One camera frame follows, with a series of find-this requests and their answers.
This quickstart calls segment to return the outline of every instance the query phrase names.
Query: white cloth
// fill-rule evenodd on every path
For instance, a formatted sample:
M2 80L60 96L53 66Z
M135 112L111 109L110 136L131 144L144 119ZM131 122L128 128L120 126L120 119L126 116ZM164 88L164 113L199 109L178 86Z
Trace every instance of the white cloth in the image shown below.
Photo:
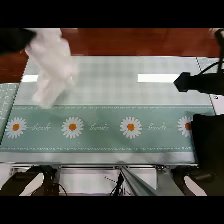
M68 42L61 38L60 28L27 29L37 35L25 50L40 68L33 100L47 109L64 90L74 86L77 66L72 61Z

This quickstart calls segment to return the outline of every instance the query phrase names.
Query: red wooden floor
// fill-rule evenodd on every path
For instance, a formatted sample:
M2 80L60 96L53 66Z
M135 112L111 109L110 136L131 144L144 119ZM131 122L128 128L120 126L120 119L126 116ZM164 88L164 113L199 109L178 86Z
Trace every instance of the red wooden floor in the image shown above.
M62 28L73 55L218 57L209 28ZM24 51L0 57L0 83L19 82Z

